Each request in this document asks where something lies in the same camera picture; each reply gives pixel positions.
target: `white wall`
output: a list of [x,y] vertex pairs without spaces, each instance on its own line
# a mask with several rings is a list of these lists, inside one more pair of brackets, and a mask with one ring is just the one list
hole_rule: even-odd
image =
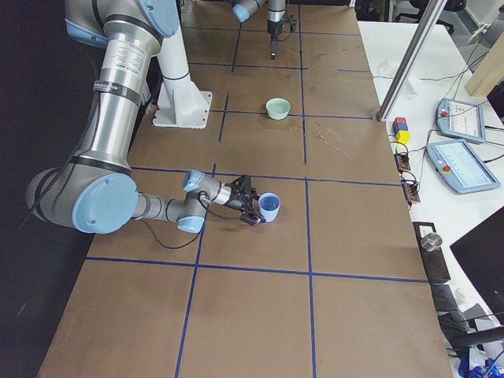
[[467,13],[477,24],[491,23],[498,15],[504,0],[467,0]]

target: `light blue cup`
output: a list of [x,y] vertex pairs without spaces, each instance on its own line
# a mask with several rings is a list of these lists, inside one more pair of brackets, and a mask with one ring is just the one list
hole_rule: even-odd
[[273,193],[264,193],[259,197],[259,211],[266,222],[273,222],[280,210],[280,198]]

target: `wooden block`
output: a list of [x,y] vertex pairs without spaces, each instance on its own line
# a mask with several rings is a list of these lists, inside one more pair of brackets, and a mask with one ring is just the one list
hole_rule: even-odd
[[465,89],[472,96],[487,96],[504,76],[504,33],[491,48]]

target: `metal pole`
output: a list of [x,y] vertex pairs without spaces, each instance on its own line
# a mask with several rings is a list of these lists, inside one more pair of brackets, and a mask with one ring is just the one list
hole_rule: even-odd
[[424,15],[422,16],[417,30],[409,43],[408,50],[406,50],[401,65],[392,80],[392,85],[385,96],[384,103],[376,115],[379,121],[384,122],[387,120],[388,116],[390,116],[392,108],[401,94],[402,87],[413,69],[413,64],[422,47],[427,42],[427,38],[431,34],[431,30],[434,28],[434,25],[446,3],[447,0],[430,0],[428,2]]

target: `white table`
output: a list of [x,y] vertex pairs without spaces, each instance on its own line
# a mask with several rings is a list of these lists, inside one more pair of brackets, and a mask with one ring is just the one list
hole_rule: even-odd
[[[401,62],[416,27],[415,24],[359,23],[373,76],[394,74],[393,67],[396,69]],[[449,93],[447,92],[454,79],[427,81],[419,80],[419,78],[436,79],[453,76],[462,72],[464,67],[465,62],[446,29],[436,25],[413,68],[409,79],[411,87],[400,96],[391,112],[390,120],[387,122],[388,133],[393,134],[392,121],[396,117],[405,117],[411,134],[408,148],[416,150],[424,147],[428,131],[433,127],[435,109],[439,100],[443,97],[453,98],[454,88]],[[465,90],[465,84],[471,76],[471,72],[466,72],[462,77],[457,99],[479,104],[486,98],[473,98]],[[374,84],[380,103],[384,100],[391,81],[375,77]],[[502,128],[501,121],[488,102],[483,105],[483,108],[485,124]],[[429,142],[448,139],[433,132]],[[504,143],[504,132],[487,130],[487,140]],[[504,154],[503,150],[487,143],[472,144],[472,147],[482,160]],[[486,311],[489,311],[455,260],[450,245],[504,206],[504,158],[488,164],[488,168],[501,181],[502,187],[491,191],[455,195],[435,172],[427,157],[424,159],[423,173],[421,173],[423,152],[422,150],[411,153],[409,156],[413,173],[418,179],[421,177],[421,203],[412,206],[409,212],[411,220],[434,223],[437,232],[443,237],[443,255],[451,276],[449,285],[461,309],[479,303]]]

